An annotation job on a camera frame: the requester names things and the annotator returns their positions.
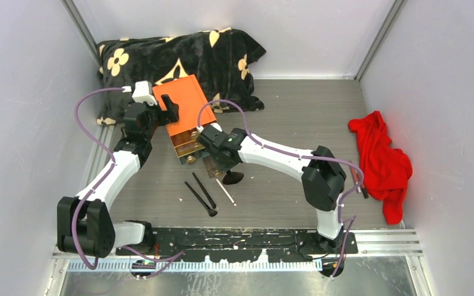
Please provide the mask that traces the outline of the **orange brown lip pen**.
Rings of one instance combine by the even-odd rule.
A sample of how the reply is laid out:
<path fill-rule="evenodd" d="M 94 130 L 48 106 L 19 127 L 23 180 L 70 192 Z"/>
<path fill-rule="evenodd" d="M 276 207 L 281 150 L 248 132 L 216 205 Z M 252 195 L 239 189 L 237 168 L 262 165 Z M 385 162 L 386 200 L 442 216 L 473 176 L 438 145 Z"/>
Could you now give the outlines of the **orange brown lip pen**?
<path fill-rule="evenodd" d="M 357 175 L 357 178 L 360 179 L 360 174 L 359 174 L 359 172 L 356 171 L 355 173 L 356 173 L 356 175 Z M 360 191 L 361 191 L 361 193 L 362 193 L 362 195 L 363 195 L 363 197 L 364 197 L 365 199 L 368 199 L 368 198 L 369 198 L 369 194 L 368 194 L 368 192 L 367 192 L 367 189 L 365 188 L 364 183 L 362 183 L 362 184 L 360 185 Z"/>

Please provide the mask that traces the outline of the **black thin makeup brush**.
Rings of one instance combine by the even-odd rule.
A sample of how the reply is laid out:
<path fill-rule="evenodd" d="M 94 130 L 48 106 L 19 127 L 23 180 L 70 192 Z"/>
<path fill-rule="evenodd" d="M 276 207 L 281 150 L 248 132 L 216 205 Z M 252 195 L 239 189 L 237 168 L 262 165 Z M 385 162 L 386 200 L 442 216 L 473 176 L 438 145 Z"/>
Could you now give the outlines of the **black thin makeup brush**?
<path fill-rule="evenodd" d="M 192 188 L 192 186 L 187 181 L 185 181 L 184 184 L 192 192 L 195 198 L 197 198 L 201 205 L 206 209 L 210 217 L 214 217 L 217 215 L 218 211 L 214 210 L 211 205 L 208 205 L 208 203 Z"/>

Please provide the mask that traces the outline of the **black fan makeup brush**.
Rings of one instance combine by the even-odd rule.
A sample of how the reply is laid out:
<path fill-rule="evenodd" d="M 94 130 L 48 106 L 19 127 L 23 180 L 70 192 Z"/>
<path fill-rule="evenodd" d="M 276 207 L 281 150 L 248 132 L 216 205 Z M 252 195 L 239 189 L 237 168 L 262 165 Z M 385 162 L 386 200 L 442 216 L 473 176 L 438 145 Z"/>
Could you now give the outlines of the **black fan makeup brush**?
<path fill-rule="evenodd" d="M 232 172 L 228 170 L 222 179 L 223 185 L 238 184 L 244 178 L 244 174 L 240 172 Z"/>

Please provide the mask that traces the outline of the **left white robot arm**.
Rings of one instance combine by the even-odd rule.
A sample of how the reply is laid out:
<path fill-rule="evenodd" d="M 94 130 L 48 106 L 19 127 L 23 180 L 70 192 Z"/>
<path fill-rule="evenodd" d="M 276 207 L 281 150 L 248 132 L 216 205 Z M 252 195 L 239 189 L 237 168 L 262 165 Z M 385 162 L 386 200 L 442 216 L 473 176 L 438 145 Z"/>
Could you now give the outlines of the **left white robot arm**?
<path fill-rule="evenodd" d="M 57 247 L 61 252 L 105 258 L 129 246 L 142 255 L 154 250 L 151 223 L 128 220 L 113 223 L 110 209 L 121 189 L 149 158 L 155 130 L 178 121 L 178 104 L 169 95 L 163 105 L 132 102 L 125 111 L 123 136 L 110 153 L 110 161 L 97 177 L 74 197 L 57 204 Z"/>

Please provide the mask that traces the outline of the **orange drawer organizer box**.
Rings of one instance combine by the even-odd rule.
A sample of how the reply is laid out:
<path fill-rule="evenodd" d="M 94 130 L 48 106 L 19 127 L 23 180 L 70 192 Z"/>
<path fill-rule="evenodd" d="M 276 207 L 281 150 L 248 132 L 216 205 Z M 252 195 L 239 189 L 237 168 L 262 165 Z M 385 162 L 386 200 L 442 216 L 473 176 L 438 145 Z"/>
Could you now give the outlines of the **orange drawer organizer box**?
<path fill-rule="evenodd" d="M 165 105 L 161 99 L 163 94 L 168 94 L 173 103 L 179 105 L 179 120 L 165 126 L 178 159 L 194 152 L 198 152 L 201 158 L 205 157 L 207 154 L 204 152 L 204 146 L 197 142 L 199 136 L 197 126 L 198 113 L 207 103 L 207 98 L 196 76 L 189 75 L 155 85 L 152 90 L 164 110 Z"/>

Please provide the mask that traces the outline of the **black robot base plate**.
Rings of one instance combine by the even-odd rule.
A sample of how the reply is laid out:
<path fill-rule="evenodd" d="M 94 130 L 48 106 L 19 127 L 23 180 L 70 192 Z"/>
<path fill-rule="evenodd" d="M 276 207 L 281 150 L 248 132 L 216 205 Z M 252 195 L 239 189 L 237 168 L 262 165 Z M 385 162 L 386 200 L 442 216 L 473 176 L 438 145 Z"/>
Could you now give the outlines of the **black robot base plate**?
<path fill-rule="evenodd" d="M 264 253 L 267 262 L 305 262 L 357 254 L 355 235 L 328 242 L 313 229 L 154 228 L 148 242 L 132 246 L 150 256 L 171 257 L 179 252 L 185 262 L 255 262 Z"/>

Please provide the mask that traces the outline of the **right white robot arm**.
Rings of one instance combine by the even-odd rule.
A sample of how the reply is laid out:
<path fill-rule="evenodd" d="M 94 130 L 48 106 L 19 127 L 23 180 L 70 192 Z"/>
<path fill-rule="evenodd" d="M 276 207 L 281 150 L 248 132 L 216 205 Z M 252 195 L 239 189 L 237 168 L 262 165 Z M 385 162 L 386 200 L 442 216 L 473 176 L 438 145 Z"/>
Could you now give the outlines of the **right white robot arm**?
<path fill-rule="evenodd" d="M 331 150 L 318 146 L 314 150 L 295 149 L 266 141 L 245 129 L 230 133 L 219 124 L 198 127 L 198 143 L 224 172 L 240 163 L 261 165 L 284 173 L 302 184 L 304 197 L 316 210 L 318 245 L 325 253 L 333 253 L 342 244 L 339 234 L 343 224 L 339 218 L 339 200 L 343 195 L 346 173 Z"/>

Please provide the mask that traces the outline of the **white silver pencil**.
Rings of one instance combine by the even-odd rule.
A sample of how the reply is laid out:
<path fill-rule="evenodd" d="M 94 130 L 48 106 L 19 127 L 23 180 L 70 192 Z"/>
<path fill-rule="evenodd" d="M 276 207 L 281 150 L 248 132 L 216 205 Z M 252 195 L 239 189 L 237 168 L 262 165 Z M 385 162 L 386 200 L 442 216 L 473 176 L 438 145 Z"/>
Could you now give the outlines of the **white silver pencil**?
<path fill-rule="evenodd" d="M 215 181 L 217 182 L 217 184 L 219 185 L 219 187 L 221 188 L 221 190 L 223 191 L 223 193 L 228 197 L 228 199 L 229 199 L 229 201 L 231 202 L 231 204 L 235 207 L 235 206 L 236 206 L 235 200 L 233 199 L 233 197 L 231 196 L 231 194 L 227 191 L 227 189 L 225 188 L 225 186 L 222 184 L 221 180 L 215 179 Z"/>

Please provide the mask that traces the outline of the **black round makeup brush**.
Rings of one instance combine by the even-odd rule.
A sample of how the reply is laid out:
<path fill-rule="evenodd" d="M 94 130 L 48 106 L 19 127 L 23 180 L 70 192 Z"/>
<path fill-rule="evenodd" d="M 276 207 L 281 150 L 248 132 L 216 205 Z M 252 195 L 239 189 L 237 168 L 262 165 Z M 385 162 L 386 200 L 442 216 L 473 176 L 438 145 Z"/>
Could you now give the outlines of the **black round makeup brush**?
<path fill-rule="evenodd" d="M 196 180 L 197 184 L 199 185 L 199 187 L 201 188 L 202 192 L 205 194 L 205 196 L 207 197 L 207 200 L 209 201 L 211 207 L 216 210 L 217 209 L 217 204 L 215 203 L 215 201 L 213 200 L 213 198 L 211 197 L 211 195 L 208 193 L 206 187 L 203 185 L 203 183 L 201 182 L 201 180 L 198 178 L 197 174 L 196 173 L 192 173 L 194 179 Z"/>

